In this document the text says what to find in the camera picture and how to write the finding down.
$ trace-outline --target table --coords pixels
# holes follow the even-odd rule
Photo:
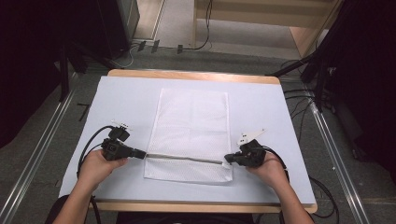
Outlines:
[[[244,91],[248,91],[247,93],[249,94],[255,94],[256,92],[254,89],[256,88],[258,91],[276,91],[278,94],[266,97],[266,99],[270,102],[279,101],[280,103],[276,104],[274,108],[268,109],[268,111],[276,110],[278,111],[277,114],[283,114],[288,117],[287,119],[278,120],[275,119],[275,113],[273,113],[273,118],[269,118],[269,116],[267,116],[266,126],[269,130],[272,130],[271,127],[281,126],[284,127],[281,129],[284,132],[279,133],[269,131],[263,134],[264,136],[260,139],[258,138],[258,140],[259,142],[265,142],[268,146],[280,146],[279,148],[288,149],[286,152],[278,151],[278,154],[280,154],[290,169],[290,183],[295,188],[300,200],[303,202],[304,208],[310,213],[317,210],[318,206],[307,178],[304,161],[301,156],[301,151],[298,148],[298,143],[294,130],[292,129],[283,92],[277,78],[157,70],[112,70],[109,72],[108,76],[109,77],[103,77],[103,81],[109,81],[107,82],[107,86],[101,85],[101,83],[99,84],[98,92],[93,100],[83,134],[78,142],[78,147],[72,157],[69,167],[66,170],[66,174],[64,175],[64,182],[61,187],[60,196],[69,193],[76,182],[77,167],[75,164],[79,158],[80,152],[82,151],[81,147],[85,145],[88,138],[91,137],[97,129],[108,124],[106,116],[101,115],[98,108],[105,108],[109,116],[114,115],[115,117],[122,117],[123,106],[126,103],[120,104],[121,111],[116,110],[113,105],[117,105],[118,102],[112,95],[114,92],[104,92],[103,89],[110,88],[113,91],[117,90],[116,88],[111,88],[108,85],[111,86],[112,83],[118,83],[117,87],[122,89],[122,85],[134,83],[133,88],[125,91],[128,91],[129,98],[133,99],[131,102],[135,103],[136,101],[140,101],[140,104],[133,104],[134,111],[129,112],[135,114],[143,114],[146,112],[146,114],[144,116],[142,115],[142,118],[137,118],[136,116],[130,115],[128,112],[129,116],[123,117],[122,121],[125,121],[126,119],[134,119],[133,124],[135,127],[133,126],[133,129],[135,129],[135,131],[131,132],[131,137],[125,142],[125,144],[136,148],[145,148],[148,144],[152,124],[147,125],[147,123],[149,123],[149,119],[146,119],[146,117],[150,117],[150,115],[147,114],[155,115],[155,111],[151,111],[149,107],[156,107],[156,104],[151,103],[154,101],[152,101],[148,95],[156,95],[156,92],[152,93],[152,91],[157,90],[158,87],[166,86],[168,88],[169,86],[175,87],[180,86],[181,84],[183,87],[190,86],[192,88],[202,89],[216,88],[220,91],[228,89],[230,91],[230,110],[233,110],[234,114],[239,112],[246,113],[246,119],[252,120],[252,124],[247,124],[246,122],[236,124],[236,122],[234,122],[234,125],[231,126],[232,139],[239,137],[240,125],[246,127],[251,125],[254,126],[257,125],[257,122],[254,122],[255,119],[261,119],[257,118],[257,115],[260,114],[261,111],[253,110],[250,113],[243,110],[240,110],[239,112],[235,111],[235,107],[232,107],[232,105],[236,105],[238,101],[235,101],[237,97],[233,97],[233,95],[235,95],[236,92]],[[141,90],[146,90],[146,93],[141,94]],[[108,104],[107,106],[100,105],[100,98],[106,94],[110,94],[109,99],[112,99],[113,101],[105,101]],[[289,139],[289,141],[276,141],[276,135],[282,135]],[[106,137],[105,133],[102,135],[99,134],[98,141],[101,141],[104,137]],[[121,167],[114,171],[113,174],[103,182],[95,192],[99,209],[111,211],[217,213],[276,213],[280,211],[280,204],[272,190],[265,186],[258,178],[256,178],[256,176],[246,172],[243,167],[234,166],[234,181],[224,186],[201,186],[170,181],[147,180],[144,179],[143,176],[139,175],[139,172],[143,169],[142,167],[143,161],[135,160],[133,162],[129,162],[127,167]],[[232,195],[236,195],[232,198],[233,201],[227,201]],[[253,202],[256,199],[264,199],[271,202]]]
[[[208,0],[194,0],[192,43],[196,20],[205,19]],[[342,0],[214,0],[211,20],[289,26],[302,57],[315,46],[337,16]]]

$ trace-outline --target gray floor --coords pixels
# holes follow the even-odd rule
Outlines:
[[[160,40],[161,47],[192,47],[193,8],[194,1],[165,1],[155,36],[155,40]],[[206,35],[205,20],[197,20],[195,47],[205,42]],[[210,44],[203,49],[211,52],[300,59],[287,26],[211,20],[209,35]]]
[[[176,54],[175,49],[159,49],[151,54],[150,48],[140,52],[133,52],[134,63],[129,69],[169,69],[229,72],[249,75],[262,75],[279,69],[285,60],[263,58],[258,56],[232,55],[214,52],[186,51]],[[121,58],[120,63],[128,63],[128,57]],[[100,76],[107,70],[97,63],[90,63],[86,75],[81,75],[76,93],[68,107],[64,118],[54,135],[49,149],[41,162],[30,188],[26,192],[12,223],[43,223],[52,204],[59,193],[59,181],[62,180],[64,171],[71,155],[77,145],[82,132],[85,119],[78,121],[82,116],[84,107],[80,104],[90,104],[94,97]],[[281,79],[284,90],[300,89],[302,84],[295,80],[297,72]],[[57,106],[60,91],[56,90],[47,101],[36,111],[21,130],[17,138],[6,147],[0,149],[0,206],[6,202],[9,191],[18,179],[25,163],[29,160],[35,144],[43,133],[50,116]],[[299,99],[288,100],[290,111]],[[300,104],[303,109],[306,103]],[[354,160],[350,145],[345,138],[342,127],[332,112],[325,110],[324,115],[331,128],[336,144],[346,163],[346,168],[357,187],[364,203],[366,212],[372,223],[396,223],[396,187],[391,182],[389,174],[373,162],[359,162]],[[301,115],[293,121],[297,135],[299,134]],[[307,171],[314,178],[324,183],[331,191],[340,211],[340,223],[355,223],[348,205],[345,193],[333,169],[329,154],[318,131],[318,126],[310,111],[305,114],[303,122],[301,150],[303,152]],[[330,201],[323,192],[313,186],[318,199],[318,213],[328,214],[332,211]],[[104,223],[114,223],[116,213],[101,213]],[[334,216],[327,219],[317,219],[317,223],[335,223]],[[262,217],[263,223],[278,223],[276,214]],[[92,212],[88,223],[95,223]]]

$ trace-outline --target person's right hand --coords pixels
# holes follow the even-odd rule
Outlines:
[[[247,167],[247,170],[257,175],[268,186],[275,189],[277,186],[289,184],[285,170],[276,155],[266,152],[262,165],[258,168]]]
[[[90,152],[82,163],[78,182],[82,182],[87,189],[95,190],[97,186],[108,177],[114,169],[128,162],[128,159],[107,161],[103,157],[102,149]]]

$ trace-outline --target floor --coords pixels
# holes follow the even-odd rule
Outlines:
[[[171,30],[169,27],[174,25],[175,22],[170,21],[169,24],[164,22],[167,17],[172,18],[172,13],[167,10],[169,7],[186,7],[184,4],[189,2],[177,1],[178,4],[171,4],[175,1],[167,0],[164,5],[163,23],[158,26],[155,38],[161,40],[160,46],[175,47],[178,44],[188,46],[191,43],[189,42],[189,35],[183,36],[179,33],[171,35],[172,32],[169,32]],[[179,30],[185,31],[189,27],[188,22],[182,25],[184,28]],[[277,71],[288,60],[299,59],[288,28],[271,26],[265,28],[267,32],[253,32],[253,35],[247,36],[248,32],[252,32],[249,29],[260,30],[255,25],[251,25],[249,28],[248,26],[245,27],[244,24],[213,21],[211,22],[210,32],[211,49],[208,45],[206,46],[207,49],[202,51],[185,51],[182,54],[176,54],[175,49],[159,49],[157,53],[151,53],[150,47],[146,47],[139,52],[134,49],[131,51],[134,62],[128,69],[169,69],[264,75]],[[202,29],[200,30],[198,40],[202,43],[205,39],[205,32],[202,32]],[[117,62],[127,64],[130,60],[130,56],[126,54],[119,58]],[[58,197],[64,171],[84,127],[86,117],[83,116],[83,111],[85,107],[81,104],[92,102],[97,82],[107,72],[100,64],[92,61],[89,61],[89,63],[87,74],[78,75],[76,91],[70,105],[10,223],[43,223],[50,207]],[[282,88],[284,90],[300,89],[303,84],[298,80],[298,75],[298,71],[293,71],[288,76],[282,77]],[[0,163],[2,164],[0,170],[0,207],[6,204],[10,191],[30,156],[34,153],[41,134],[45,131],[51,115],[59,105],[59,94],[60,90],[55,90],[28,120],[14,141],[0,149]],[[295,106],[298,106],[297,110],[306,107],[306,102],[297,105],[299,101],[299,99],[287,101],[290,112]],[[350,179],[361,197],[370,223],[396,223],[396,217],[394,216],[394,211],[396,211],[396,186],[391,182],[388,172],[375,162],[356,161],[351,152],[351,145],[346,139],[337,117],[328,109],[325,109],[322,115],[332,132],[332,137],[343,158]],[[354,218],[345,191],[340,184],[339,176],[334,170],[329,151],[319,132],[315,113],[307,110],[304,119],[303,115],[300,114],[293,120],[293,124],[297,135],[302,132],[300,147],[307,171],[325,184],[332,193],[340,211],[340,223],[369,223]],[[313,185],[313,188],[318,200],[318,213],[329,214],[332,211],[330,200],[325,196],[323,190],[315,185]],[[101,213],[104,223],[114,223],[116,215],[112,212]],[[315,217],[315,219],[317,223],[335,223],[335,215],[330,218],[318,219]],[[89,214],[87,223],[95,223],[92,212]],[[264,215],[262,223],[278,223],[277,215]]]

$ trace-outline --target aluminum rail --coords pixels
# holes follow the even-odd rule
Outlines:
[[[0,213],[0,223],[11,223],[12,218],[14,218],[15,213],[17,212],[25,193],[28,190],[33,180],[33,177],[35,176],[35,172],[37,171],[38,166],[40,165],[47,152],[50,141],[52,140],[53,135],[55,135],[59,124],[64,117],[64,113],[67,110],[67,107],[69,107],[70,105],[70,101],[76,91],[78,78],[79,76],[77,73],[74,73],[73,76],[71,76],[70,92],[67,94],[64,101],[57,105],[55,112],[53,113],[49,121],[49,124],[47,125],[45,131],[41,135],[40,140],[35,146],[35,150],[33,151],[32,156],[26,163],[26,166],[24,167],[17,183],[14,185],[12,191],[8,195],[6,204],[4,205]]]
[[[311,91],[308,91],[308,95],[314,96]],[[334,139],[332,138],[332,134],[329,130],[325,118],[318,111],[315,104],[311,104],[310,107],[356,222],[361,224],[369,224],[370,220],[364,210],[363,203],[361,202],[361,197],[359,196],[359,193],[357,192],[355,185],[353,184],[353,181],[349,176],[349,172],[344,165],[338,147],[335,144]]]

